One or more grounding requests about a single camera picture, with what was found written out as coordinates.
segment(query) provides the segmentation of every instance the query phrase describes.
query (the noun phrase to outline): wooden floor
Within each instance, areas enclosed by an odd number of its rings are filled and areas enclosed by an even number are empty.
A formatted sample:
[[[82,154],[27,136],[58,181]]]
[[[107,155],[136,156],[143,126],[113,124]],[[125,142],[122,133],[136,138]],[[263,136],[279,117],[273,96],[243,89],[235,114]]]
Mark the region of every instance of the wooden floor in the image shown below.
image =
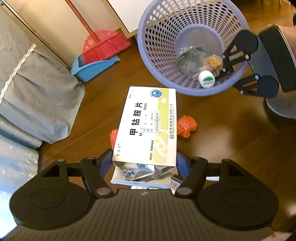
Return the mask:
[[[295,12],[286,2],[280,7],[278,0],[239,8],[255,33],[268,24],[292,26]],[[59,158],[79,162],[87,156],[100,156],[110,148],[109,133],[118,128],[129,86],[162,86],[146,69],[133,43],[119,55],[121,62],[86,83],[70,136],[52,145],[42,144],[39,169]],[[236,161],[277,194],[280,207],[273,226],[282,231],[293,229],[296,123],[273,115],[262,98],[241,96],[234,88],[209,97],[177,94],[177,110],[178,118],[191,115],[199,125],[190,139],[178,139],[178,148],[188,156],[201,156],[210,162],[224,158]]]

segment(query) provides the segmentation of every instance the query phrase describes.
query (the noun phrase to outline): beige wall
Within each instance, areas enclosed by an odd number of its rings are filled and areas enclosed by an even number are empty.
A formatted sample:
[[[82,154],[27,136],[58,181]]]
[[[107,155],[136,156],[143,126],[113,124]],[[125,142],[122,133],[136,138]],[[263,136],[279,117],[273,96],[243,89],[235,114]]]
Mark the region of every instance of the beige wall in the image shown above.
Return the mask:
[[[119,28],[118,20],[100,0],[72,2],[93,30]],[[81,54],[88,32],[64,0],[7,0],[7,3],[70,63]],[[32,35],[30,39],[37,42]]]

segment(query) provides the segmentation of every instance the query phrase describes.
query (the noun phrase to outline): orange pom-pom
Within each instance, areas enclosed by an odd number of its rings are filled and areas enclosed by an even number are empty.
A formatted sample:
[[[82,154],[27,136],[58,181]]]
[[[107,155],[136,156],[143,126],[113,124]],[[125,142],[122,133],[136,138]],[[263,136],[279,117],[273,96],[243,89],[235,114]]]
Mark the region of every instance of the orange pom-pom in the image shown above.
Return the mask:
[[[111,148],[114,149],[116,137],[117,137],[118,129],[114,129],[110,133],[110,142],[111,142]]]
[[[195,119],[189,115],[184,115],[177,121],[177,135],[179,136],[189,138],[190,133],[196,131],[196,129],[197,123]]]

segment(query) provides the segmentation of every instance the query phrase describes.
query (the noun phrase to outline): broom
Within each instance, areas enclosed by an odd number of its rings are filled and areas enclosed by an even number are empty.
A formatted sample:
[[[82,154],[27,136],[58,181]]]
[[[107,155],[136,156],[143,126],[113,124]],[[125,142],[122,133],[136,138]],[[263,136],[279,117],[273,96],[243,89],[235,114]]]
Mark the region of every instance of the broom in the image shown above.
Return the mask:
[[[86,64],[107,60],[131,45],[131,42],[127,40],[125,35],[116,31],[97,30],[94,32],[78,12],[71,0],[65,1],[90,34],[84,42],[82,51],[84,62]]]

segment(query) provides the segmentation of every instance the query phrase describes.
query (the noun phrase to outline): metal screw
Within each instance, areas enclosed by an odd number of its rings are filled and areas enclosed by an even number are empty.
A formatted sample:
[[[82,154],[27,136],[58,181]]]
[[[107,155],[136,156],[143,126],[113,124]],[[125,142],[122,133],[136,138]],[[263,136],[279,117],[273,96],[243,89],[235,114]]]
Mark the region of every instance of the metal screw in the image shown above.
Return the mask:
[[[109,188],[99,188],[96,191],[99,195],[107,195],[111,192]]]
[[[145,196],[145,195],[148,195],[148,194],[149,194],[149,193],[146,192],[146,191],[145,191],[145,192],[141,192],[141,195],[142,195],[142,196]]]
[[[178,188],[177,192],[181,195],[189,195],[192,193],[192,190],[190,188]]]

